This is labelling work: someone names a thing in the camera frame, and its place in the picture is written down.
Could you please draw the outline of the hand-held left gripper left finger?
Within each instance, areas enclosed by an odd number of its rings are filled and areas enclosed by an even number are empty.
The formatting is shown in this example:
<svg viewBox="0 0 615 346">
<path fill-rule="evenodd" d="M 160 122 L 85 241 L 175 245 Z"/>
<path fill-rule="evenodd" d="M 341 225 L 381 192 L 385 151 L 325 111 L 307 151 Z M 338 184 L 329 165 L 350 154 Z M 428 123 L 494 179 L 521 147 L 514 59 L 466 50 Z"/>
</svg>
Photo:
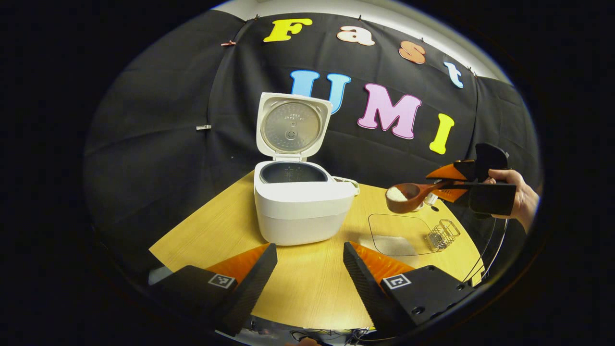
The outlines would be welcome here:
<svg viewBox="0 0 615 346">
<path fill-rule="evenodd" d="M 206 269 L 186 265 L 152 286 L 165 308 L 209 331 L 235 336 L 250 317 L 277 264 L 266 243 Z"/>
</svg>

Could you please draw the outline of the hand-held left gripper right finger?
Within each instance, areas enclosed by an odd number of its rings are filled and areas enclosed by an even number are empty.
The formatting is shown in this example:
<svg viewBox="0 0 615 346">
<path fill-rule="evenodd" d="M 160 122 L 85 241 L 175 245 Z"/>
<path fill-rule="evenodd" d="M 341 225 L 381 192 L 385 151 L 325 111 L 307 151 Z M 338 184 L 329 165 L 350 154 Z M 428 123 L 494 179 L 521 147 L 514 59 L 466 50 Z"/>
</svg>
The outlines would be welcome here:
<svg viewBox="0 0 615 346">
<path fill-rule="evenodd" d="M 355 242 L 344 243 L 343 261 L 373 326 L 384 337 L 443 315 L 475 291 L 435 265 L 415 269 Z"/>
</svg>

